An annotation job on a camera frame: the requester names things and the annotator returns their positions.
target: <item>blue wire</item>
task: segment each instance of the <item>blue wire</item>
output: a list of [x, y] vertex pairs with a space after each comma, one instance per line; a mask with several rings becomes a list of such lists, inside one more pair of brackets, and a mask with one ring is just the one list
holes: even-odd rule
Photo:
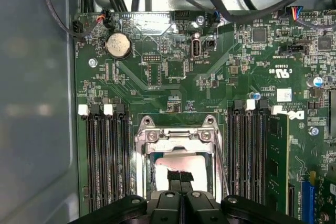
[[303, 7], [300, 7], [300, 9], [298, 10], [297, 15], [296, 15], [296, 19], [299, 19], [302, 9], [303, 9]]

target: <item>black connector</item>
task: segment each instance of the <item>black connector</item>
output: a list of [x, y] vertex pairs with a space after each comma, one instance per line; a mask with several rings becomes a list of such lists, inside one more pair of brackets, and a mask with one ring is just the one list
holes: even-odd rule
[[107, 8], [103, 7], [100, 14], [105, 16], [105, 19], [103, 20], [104, 27], [107, 29], [114, 29], [114, 25], [111, 22], [111, 12]]
[[75, 33], [83, 33], [84, 32], [84, 26], [83, 23], [80, 22], [79, 20], [73, 20], [72, 21], [72, 30]]

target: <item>integrated circuit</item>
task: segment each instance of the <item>integrated circuit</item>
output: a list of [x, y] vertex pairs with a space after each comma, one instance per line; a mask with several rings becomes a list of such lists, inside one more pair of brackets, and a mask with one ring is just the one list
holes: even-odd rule
[[252, 29], [253, 42], [266, 42], [266, 28]]
[[324, 51], [331, 50], [331, 37], [323, 36], [318, 39], [318, 49]]

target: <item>chip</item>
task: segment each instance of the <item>chip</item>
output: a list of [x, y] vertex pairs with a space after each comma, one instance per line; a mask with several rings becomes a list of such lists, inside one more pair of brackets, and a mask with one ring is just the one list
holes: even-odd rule
[[229, 78], [229, 83], [238, 83], [238, 77]]
[[266, 42], [266, 28], [254, 28], [252, 39], [253, 42]]
[[231, 74], [238, 74], [239, 70], [238, 70], [238, 66], [231, 66], [230, 67], [230, 73]]
[[320, 37], [318, 48], [319, 50], [331, 50], [331, 37]]

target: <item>capacitor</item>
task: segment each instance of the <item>capacitor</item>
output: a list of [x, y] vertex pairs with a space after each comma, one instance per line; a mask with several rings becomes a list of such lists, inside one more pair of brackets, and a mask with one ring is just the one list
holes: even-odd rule
[[323, 86], [323, 79], [319, 76], [317, 77], [310, 77], [307, 80], [307, 86], [310, 88], [322, 88]]
[[319, 129], [316, 127], [310, 127], [308, 131], [309, 135], [311, 136], [317, 136], [319, 132], [320, 132]]
[[125, 34], [114, 33], [107, 39], [105, 49], [114, 59], [123, 60], [131, 54], [132, 43]]
[[259, 101], [260, 99], [261, 99], [261, 94], [260, 93], [256, 93], [256, 92], [251, 92], [250, 94], [249, 94], [249, 98], [250, 99], [254, 99], [254, 100], [256, 100], [256, 101]]

